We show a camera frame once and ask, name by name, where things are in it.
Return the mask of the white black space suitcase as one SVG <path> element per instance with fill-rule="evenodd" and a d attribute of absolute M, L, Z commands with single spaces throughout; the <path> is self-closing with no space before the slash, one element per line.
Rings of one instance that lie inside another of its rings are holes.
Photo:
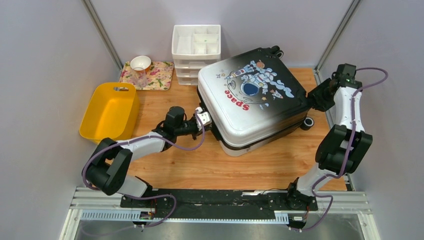
<path fill-rule="evenodd" d="M 223 151 L 239 157 L 309 128 L 307 92 L 282 62 L 278 46 L 256 48 L 198 73 L 197 94 Z"/>

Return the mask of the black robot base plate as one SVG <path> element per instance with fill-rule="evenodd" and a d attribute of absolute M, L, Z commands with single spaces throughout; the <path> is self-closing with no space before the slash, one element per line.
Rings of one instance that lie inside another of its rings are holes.
<path fill-rule="evenodd" d="M 309 211 L 317 211 L 315 197 L 303 197 L 291 190 L 168 189 L 147 191 L 141 200 L 124 196 L 122 208 L 153 210 L 154 217 L 163 219 L 205 221 L 275 220 L 276 212 L 299 211 L 305 223 Z"/>

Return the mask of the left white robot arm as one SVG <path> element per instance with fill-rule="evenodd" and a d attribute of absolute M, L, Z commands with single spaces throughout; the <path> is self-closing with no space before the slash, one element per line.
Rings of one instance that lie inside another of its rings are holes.
<path fill-rule="evenodd" d="M 197 107 L 191 118 L 180 106 L 172 106 L 165 119 L 149 133 L 127 140 L 102 139 L 81 171 L 86 187 L 111 196 L 121 194 L 134 200 L 138 206 L 148 207 L 153 201 L 149 191 L 152 186 L 139 177 L 131 176 L 128 170 L 131 162 L 151 154 L 161 153 L 171 147 L 184 151 L 198 149 L 202 142 L 194 147 L 177 145 L 180 136 L 192 136 L 194 140 L 205 140 L 207 128 L 212 123 L 210 114 Z"/>

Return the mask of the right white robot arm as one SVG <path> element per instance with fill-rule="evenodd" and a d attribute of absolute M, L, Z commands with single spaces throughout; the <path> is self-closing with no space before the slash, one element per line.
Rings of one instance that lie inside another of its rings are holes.
<path fill-rule="evenodd" d="M 336 108 L 336 120 L 315 154 L 315 165 L 290 183 L 285 204 L 292 210 L 307 210 L 316 200 L 316 191 L 329 180 L 353 173 L 361 163 L 373 137 L 361 122 L 360 100 L 363 84 L 355 79 L 356 66 L 338 65 L 331 77 L 308 93 L 315 110 Z"/>

